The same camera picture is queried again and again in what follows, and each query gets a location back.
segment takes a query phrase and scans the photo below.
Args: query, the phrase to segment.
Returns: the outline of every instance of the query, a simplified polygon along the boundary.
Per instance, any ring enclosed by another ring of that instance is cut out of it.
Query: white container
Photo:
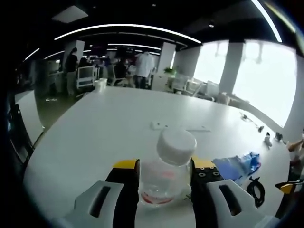
[[[105,90],[107,78],[100,78],[99,80],[94,81],[95,92],[100,93]]]
[[[196,149],[194,136],[166,128],[157,142],[158,159],[140,161],[139,201],[158,207],[173,202],[190,181],[188,164]]]

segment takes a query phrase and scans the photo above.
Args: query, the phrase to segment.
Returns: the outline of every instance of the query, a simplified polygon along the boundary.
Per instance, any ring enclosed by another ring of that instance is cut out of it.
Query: bright window
[[[227,40],[203,44],[199,52],[194,78],[203,82],[211,81],[219,84],[226,62],[227,51]]]
[[[296,89],[295,50],[247,41],[233,93],[284,127]]]

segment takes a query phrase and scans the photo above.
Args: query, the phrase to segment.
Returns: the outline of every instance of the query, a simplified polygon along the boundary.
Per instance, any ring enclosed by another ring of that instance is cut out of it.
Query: pillar
[[[37,64],[36,60],[32,60],[29,69],[29,79],[31,81],[31,86],[35,84],[37,77]]]
[[[72,51],[73,48],[77,48],[77,59],[78,62],[80,61],[80,59],[83,56],[83,52],[84,52],[84,48],[85,48],[85,42],[81,41],[81,40],[74,40],[70,43],[67,43],[65,46],[65,52],[63,55],[63,68],[66,64],[66,60],[67,60],[67,56],[70,54],[70,52]]]
[[[242,60],[243,43],[229,43],[219,91],[232,94]]]
[[[162,74],[165,68],[170,67],[173,54],[175,52],[175,47],[176,47],[175,44],[166,43],[166,42],[163,43],[161,49],[161,55],[157,66],[158,73]]]

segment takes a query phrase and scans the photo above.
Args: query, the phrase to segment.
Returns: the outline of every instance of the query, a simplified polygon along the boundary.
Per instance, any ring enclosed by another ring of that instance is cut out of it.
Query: person
[[[146,88],[146,80],[150,72],[154,69],[154,60],[152,55],[145,51],[140,54],[136,60],[136,71],[134,76],[135,87],[139,89]]]
[[[127,67],[124,65],[125,59],[121,58],[120,61],[114,66],[114,71],[115,71],[115,77],[116,78],[126,78],[126,73],[127,73]],[[119,84],[121,80],[116,80],[114,86]]]
[[[69,96],[75,94],[75,84],[76,84],[76,70],[78,65],[78,59],[76,56],[77,48],[73,48],[68,57],[66,58],[66,88]]]
[[[90,63],[88,63],[87,59],[85,57],[82,57],[79,61],[79,67],[88,67],[91,66]]]
[[[105,67],[108,67],[108,66],[110,66],[110,65],[111,65],[111,60],[110,60],[110,57],[107,56],[106,59],[105,59],[105,61],[104,61],[104,66],[105,66]]]
[[[290,161],[291,173],[290,181],[298,180],[301,176],[302,169],[304,167],[304,133],[302,140],[291,144],[288,147],[290,152],[294,152],[294,159]]]

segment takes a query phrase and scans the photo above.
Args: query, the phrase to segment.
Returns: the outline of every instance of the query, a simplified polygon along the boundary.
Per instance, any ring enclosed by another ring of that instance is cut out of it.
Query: white chair
[[[128,84],[126,78],[116,78],[114,65],[109,65],[107,69],[108,69],[108,85],[114,86],[117,81],[121,81],[117,84],[118,86],[124,86],[125,84]]]
[[[218,97],[219,95],[219,85],[216,83],[213,83],[211,81],[207,82],[207,88],[206,88],[206,95],[211,97]]]
[[[192,96],[209,101],[216,101],[218,95],[219,95],[218,84],[208,81],[207,84],[202,83],[196,89],[196,91],[193,93]]]
[[[77,81],[76,87],[77,89],[82,87],[88,87],[94,85],[94,78],[96,77],[97,71],[94,70],[94,66],[84,66],[78,68],[77,71]]]
[[[184,91],[188,80],[188,76],[177,74],[173,80],[172,89],[174,91]]]

